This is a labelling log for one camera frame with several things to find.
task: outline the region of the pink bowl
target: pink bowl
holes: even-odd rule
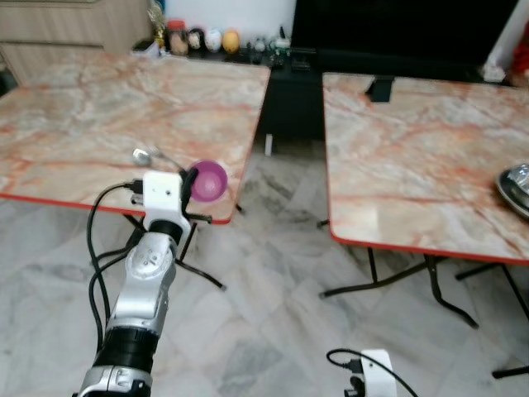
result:
[[[226,171],[212,160],[201,160],[193,167],[198,170],[198,176],[191,188],[191,198],[202,203],[218,200],[228,187]]]

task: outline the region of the red object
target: red object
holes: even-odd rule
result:
[[[524,74],[526,70],[529,70],[529,22],[526,24],[520,44],[514,50],[511,66],[511,71],[515,74]]]
[[[167,22],[167,29],[170,31],[185,31],[185,22],[181,19],[171,19]]]

